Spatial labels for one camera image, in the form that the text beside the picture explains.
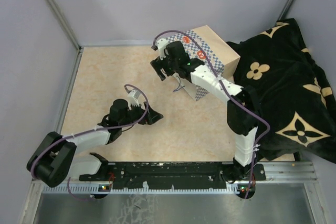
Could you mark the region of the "blue checkered paper bag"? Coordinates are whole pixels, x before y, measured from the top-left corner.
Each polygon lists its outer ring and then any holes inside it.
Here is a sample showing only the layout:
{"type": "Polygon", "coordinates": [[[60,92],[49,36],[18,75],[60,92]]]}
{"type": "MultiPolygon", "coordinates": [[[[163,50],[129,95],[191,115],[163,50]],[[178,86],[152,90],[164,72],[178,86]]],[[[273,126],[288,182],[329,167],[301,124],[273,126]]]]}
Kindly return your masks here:
{"type": "Polygon", "coordinates": [[[240,56],[209,26],[188,30],[185,34],[174,33],[165,39],[167,42],[180,41],[191,59],[197,58],[206,66],[210,61],[230,95],[240,92],[241,87],[233,83],[240,56]]]}

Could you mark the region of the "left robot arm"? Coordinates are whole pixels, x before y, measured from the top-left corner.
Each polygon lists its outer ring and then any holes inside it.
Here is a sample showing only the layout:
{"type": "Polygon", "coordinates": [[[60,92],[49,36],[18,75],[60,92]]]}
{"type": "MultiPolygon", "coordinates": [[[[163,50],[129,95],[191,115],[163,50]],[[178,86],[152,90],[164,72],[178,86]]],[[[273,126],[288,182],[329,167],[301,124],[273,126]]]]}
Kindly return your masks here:
{"type": "Polygon", "coordinates": [[[146,101],[142,108],[140,105],[129,105],[125,99],[117,99],[93,130],[67,137],[55,131],[49,132],[29,159],[26,168],[34,178],[51,188],[56,187],[75,169],[73,158],[77,153],[114,142],[121,136],[124,127],[152,125],[163,118],[163,114],[153,110],[146,101]]]}

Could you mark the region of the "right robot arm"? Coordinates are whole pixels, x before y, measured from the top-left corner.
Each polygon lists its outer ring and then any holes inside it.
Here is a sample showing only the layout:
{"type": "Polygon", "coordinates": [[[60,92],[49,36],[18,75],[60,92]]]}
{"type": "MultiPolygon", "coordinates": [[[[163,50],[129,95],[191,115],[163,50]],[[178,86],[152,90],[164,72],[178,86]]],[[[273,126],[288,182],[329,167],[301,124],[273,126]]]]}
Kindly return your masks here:
{"type": "Polygon", "coordinates": [[[190,58],[181,41],[160,39],[152,45],[159,53],[151,66],[164,80],[178,76],[182,80],[205,89],[226,104],[226,121],[235,134],[235,156],[226,171],[229,180],[245,180],[253,174],[257,150],[256,134],[261,122],[260,104],[256,92],[219,76],[208,63],[190,58]]]}

